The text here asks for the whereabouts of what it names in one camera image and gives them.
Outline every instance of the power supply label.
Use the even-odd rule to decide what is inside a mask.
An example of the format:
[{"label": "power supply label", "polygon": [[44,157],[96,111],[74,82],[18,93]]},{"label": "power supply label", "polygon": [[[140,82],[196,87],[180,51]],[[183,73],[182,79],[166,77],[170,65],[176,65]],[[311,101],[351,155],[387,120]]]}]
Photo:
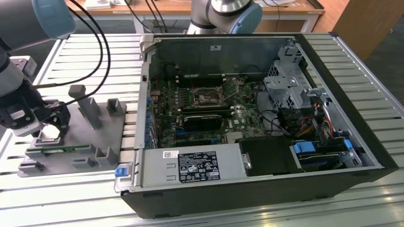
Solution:
[{"label": "power supply label", "polygon": [[220,180],[216,151],[179,154],[179,181],[191,183]]}]

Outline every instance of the blue tab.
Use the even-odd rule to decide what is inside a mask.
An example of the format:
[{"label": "blue tab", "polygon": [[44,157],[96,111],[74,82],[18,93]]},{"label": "blue tab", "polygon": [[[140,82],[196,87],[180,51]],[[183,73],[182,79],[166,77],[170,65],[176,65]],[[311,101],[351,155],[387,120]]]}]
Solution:
[{"label": "blue tab", "polygon": [[299,154],[299,153],[307,153],[307,152],[316,152],[314,143],[308,142],[308,141],[306,141],[306,142],[298,142],[294,145],[294,149],[295,149],[296,154]]},{"label": "blue tab", "polygon": [[344,140],[344,144],[346,144],[348,150],[351,150],[354,148],[351,140]]},{"label": "blue tab", "polygon": [[128,176],[128,168],[116,168],[115,177]]},{"label": "blue tab", "polygon": [[299,147],[298,144],[294,145],[294,150],[295,150],[296,154],[299,154],[302,152],[300,147]]}]

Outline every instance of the circuit board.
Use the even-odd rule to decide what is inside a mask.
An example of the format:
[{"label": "circuit board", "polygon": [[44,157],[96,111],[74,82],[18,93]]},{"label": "circuit board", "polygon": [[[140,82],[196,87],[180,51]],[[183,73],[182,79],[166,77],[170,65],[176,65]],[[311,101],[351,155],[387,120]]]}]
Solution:
[{"label": "circuit board", "polygon": [[[191,87],[182,87],[179,80],[151,83],[159,148],[228,144],[267,134],[254,102],[255,82],[246,82],[243,76],[223,76],[216,87],[192,87],[198,81],[190,80],[195,81]],[[204,116],[219,121],[215,130],[184,128],[183,121]]]}]

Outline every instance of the floor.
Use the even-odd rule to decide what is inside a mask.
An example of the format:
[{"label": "floor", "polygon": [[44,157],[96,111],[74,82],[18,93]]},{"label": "floor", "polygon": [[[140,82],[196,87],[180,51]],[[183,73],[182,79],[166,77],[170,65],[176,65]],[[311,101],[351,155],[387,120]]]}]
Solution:
[{"label": "floor", "polygon": [[[131,21],[114,20],[114,21],[99,21],[99,24],[106,34],[114,33],[134,33],[134,23]],[[182,33],[188,28],[190,22],[186,20],[167,21],[167,27],[171,33]],[[152,28],[154,32],[159,33],[158,27]],[[88,34],[90,30],[84,24],[78,23],[78,34]],[[38,70],[46,62],[48,53],[54,46],[54,41],[28,47],[20,51],[12,53],[15,56],[30,55],[38,62]],[[392,33],[386,37],[380,46],[366,61],[366,65],[375,73],[386,87],[390,89],[392,94],[396,96],[399,101],[404,104],[404,64],[403,64],[403,51],[404,51],[404,17],[399,21],[398,25],[392,29]],[[4,134],[6,129],[0,126],[0,138]]]}]

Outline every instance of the open computer tower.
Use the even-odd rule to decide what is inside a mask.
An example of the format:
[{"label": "open computer tower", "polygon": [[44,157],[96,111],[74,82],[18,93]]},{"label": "open computer tower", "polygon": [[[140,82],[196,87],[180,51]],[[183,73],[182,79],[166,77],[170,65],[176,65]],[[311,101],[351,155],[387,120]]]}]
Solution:
[{"label": "open computer tower", "polygon": [[330,198],[398,165],[302,34],[146,35],[135,159],[142,218]]}]

